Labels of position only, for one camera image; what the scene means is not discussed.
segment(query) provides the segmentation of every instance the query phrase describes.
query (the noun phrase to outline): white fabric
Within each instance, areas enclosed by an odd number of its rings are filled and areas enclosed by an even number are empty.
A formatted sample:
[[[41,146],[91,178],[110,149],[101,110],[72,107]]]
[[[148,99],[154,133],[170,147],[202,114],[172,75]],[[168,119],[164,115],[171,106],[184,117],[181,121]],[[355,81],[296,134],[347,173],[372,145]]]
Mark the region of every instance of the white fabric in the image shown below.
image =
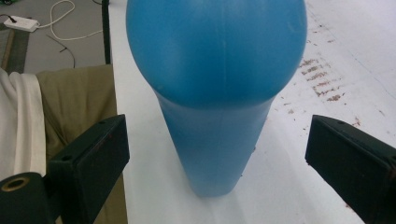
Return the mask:
[[[37,77],[0,69],[0,180],[46,173],[46,139]]]

